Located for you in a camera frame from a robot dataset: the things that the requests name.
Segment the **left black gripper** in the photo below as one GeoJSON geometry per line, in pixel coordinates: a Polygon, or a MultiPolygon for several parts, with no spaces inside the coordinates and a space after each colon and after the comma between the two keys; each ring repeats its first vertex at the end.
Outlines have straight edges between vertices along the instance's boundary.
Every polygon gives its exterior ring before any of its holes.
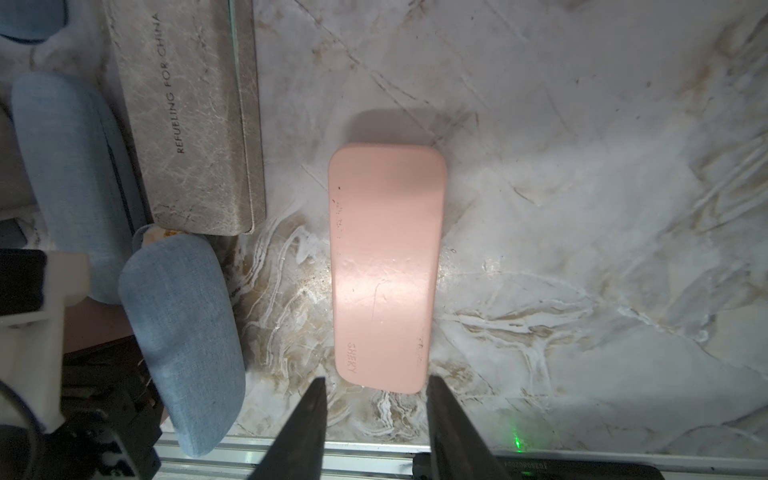
{"type": "Polygon", "coordinates": [[[50,430],[7,382],[1,407],[4,479],[152,479],[163,402],[134,337],[68,353],[64,422],[50,430]]]}

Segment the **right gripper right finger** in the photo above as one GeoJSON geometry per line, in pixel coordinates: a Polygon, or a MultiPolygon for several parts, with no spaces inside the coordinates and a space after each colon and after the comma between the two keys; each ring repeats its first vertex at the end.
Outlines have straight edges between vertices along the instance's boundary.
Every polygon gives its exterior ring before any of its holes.
{"type": "Polygon", "coordinates": [[[427,416],[434,479],[509,479],[439,376],[427,382],[427,416]]]}

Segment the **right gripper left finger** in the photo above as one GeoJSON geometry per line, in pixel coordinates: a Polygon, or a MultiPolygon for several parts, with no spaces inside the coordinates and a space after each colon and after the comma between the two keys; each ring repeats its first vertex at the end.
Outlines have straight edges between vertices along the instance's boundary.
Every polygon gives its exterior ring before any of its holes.
{"type": "Polygon", "coordinates": [[[326,382],[317,377],[248,480],[320,479],[326,427],[326,382]]]}

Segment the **case with purple glasses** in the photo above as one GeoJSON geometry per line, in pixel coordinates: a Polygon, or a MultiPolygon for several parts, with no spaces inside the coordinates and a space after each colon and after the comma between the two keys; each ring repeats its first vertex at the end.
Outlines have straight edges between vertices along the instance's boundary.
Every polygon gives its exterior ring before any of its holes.
{"type": "Polygon", "coordinates": [[[95,87],[54,72],[19,77],[11,107],[24,168],[53,243],[87,255],[90,297],[118,304],[134,234],[148,220],[112,110],[95,87]]]}

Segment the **pink glasses case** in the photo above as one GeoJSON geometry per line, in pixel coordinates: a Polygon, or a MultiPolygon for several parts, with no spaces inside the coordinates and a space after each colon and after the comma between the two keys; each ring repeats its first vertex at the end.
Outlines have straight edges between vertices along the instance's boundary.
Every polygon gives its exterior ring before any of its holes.
{"type": "Polygon", "coordinates": [[[415,394],[426,383],[446,197],[435,149],[350,144],[328,167],[335,366],[415,394]]]}
{"type": "Polygon", "coordinates": [[[64,310],[65,354],[132,335],[133,330],[121,305],[105,304],[86,297],[64,310]]]}

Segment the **blue case brown lining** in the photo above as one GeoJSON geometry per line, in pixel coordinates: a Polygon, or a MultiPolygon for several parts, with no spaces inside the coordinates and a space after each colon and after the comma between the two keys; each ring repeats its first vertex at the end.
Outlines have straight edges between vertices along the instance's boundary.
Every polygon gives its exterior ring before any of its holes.
{"type": "Polygon", "coordinates": [[[1,0],[1,36],[21,44],[39,44],[68,23],[65,0],[1,0]]]}

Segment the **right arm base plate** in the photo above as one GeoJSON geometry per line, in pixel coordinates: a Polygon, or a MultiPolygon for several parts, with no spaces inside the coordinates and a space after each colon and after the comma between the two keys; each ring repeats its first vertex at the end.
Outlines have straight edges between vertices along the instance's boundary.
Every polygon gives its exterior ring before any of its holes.
{"type": "Polygon", "coordinates": [[[621,462],[496,457],[470,463],[417,453],[414,479],[663,479],[654,466],[621,462]]]}

